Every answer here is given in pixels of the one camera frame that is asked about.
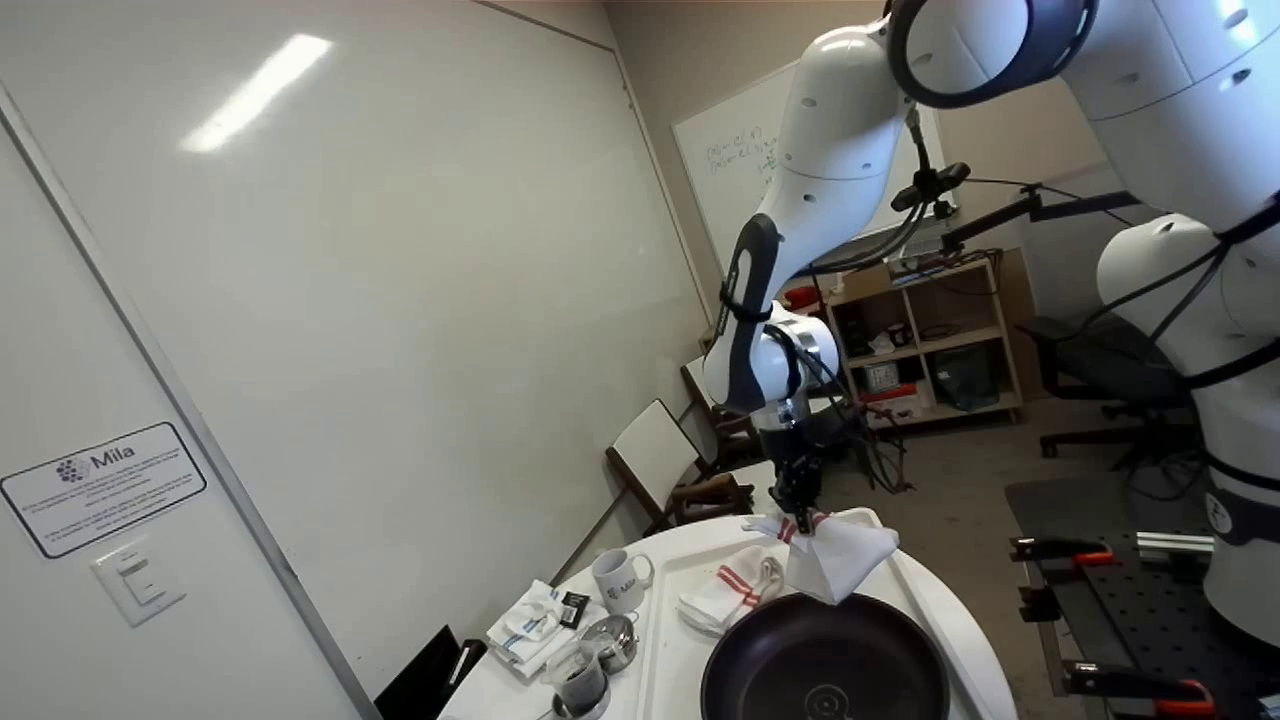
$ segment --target shelf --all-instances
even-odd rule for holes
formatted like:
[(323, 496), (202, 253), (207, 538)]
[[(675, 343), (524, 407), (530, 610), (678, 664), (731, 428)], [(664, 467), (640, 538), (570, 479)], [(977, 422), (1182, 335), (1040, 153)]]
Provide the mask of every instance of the shelf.
[(910, 350), (897, 350), (888, 355), (847, 355), (847, 368), (897, 366), (897, 362), (909, 362), (909, 355), (928, 355), (928, 353), (966, 350), (966, 343), (992, 343), (992, 340), (1003, 340), (1003, 333), (996, 326), (992, 328), (934, 335), (934, 340), (924, 340), (924, 343), (910, 343)]
[(915, 414), (915, 417), (897, 417), (891, 425), (897, 425), (897, 428), (910, 428), (910, 425), (992, 417), (992, 414), (1016, 414), (1016, 407), (1018, 407), (1016, 394), (1000, 394), (996, 404), (980, 404), (980, 407), (966, 407), (966, 414), (962, 414), (962, 407), (952, 407), (952, 404), (933, 404), (933, 407), (924, 407), (924, 414)]

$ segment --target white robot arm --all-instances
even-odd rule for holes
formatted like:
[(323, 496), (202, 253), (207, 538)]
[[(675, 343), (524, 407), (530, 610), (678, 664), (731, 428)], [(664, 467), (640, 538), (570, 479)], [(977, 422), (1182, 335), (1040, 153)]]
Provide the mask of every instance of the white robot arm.
[(962, 110), (1049, 78), (1070, 88), (1126, 192), (1177, 214), (1109, 246), (1101, 292), (1194, 389), (1221, 529), (1211, 610), (1280, 645), (1274, 0), (897, 0), (878, 23), (818, 37), (719, 292), (713, 389), (750, 414), (780, 506), (804, 520), (818, 467), (796, 433), (796, 353), (834, 371), (834, 343), (815, 320), (775, 333), (775, 292), (868, 224), (902, 98)]

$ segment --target whiteboard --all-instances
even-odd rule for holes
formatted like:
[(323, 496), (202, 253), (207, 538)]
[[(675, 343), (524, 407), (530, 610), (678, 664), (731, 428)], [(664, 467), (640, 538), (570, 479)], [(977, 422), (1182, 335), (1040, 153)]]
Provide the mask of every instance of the whiteboard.
[[(301, 27), (332, 57), (180, 153)], [(597, 44), (469, 0), (46, 0), (0, 74), (371, 693), (553, 577), (605, 450), (685, 398), (702, 318)]]
[[(763, 189), (775, 172), (780, 122), (783, 122), (780, 113), (789, 101), (791, 74), (796, 65), (783, 65), (750, 81), (749, 88), (731, 92), (728, 101), (675, 124), (685, 172), (702, 214), (719, 270), (728, 270), (737, 232), (760, 209)], [(924, 131), (928, 159), (941, 168), (945, 143), (941, 143), (933, 110), (918, 110), (918, 131)], [(915, 143), (910, 143), (910, 131), (898, 129), (888, 196), (897, 189), (909, 189), (910, 172), (915, 172)], [(898, 214), (888, 209), (888, 196), (861, 237), (897, 230), (902, 220)]]

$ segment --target wooden shelving unit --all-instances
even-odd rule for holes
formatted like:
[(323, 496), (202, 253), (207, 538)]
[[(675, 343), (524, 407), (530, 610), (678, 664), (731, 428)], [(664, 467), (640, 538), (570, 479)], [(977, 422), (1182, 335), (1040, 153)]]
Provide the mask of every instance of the wooden shelving unit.
[(909, 281), (882, 270), (833, 271), (818, 276), (818, 296), (815, 311), (834, 333), (847, 389), (878, 414), (878, 425), (1018, 417), (1022, 389), (989, 257)]

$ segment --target wall sign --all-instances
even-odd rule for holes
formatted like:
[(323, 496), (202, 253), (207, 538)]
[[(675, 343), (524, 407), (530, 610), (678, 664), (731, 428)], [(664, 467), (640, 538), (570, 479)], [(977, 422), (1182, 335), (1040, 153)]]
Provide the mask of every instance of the wall sign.
[(0, 479), (2, 500), (46, 561), (202, 487), (207, 484), (170, 425), (153, 425)]

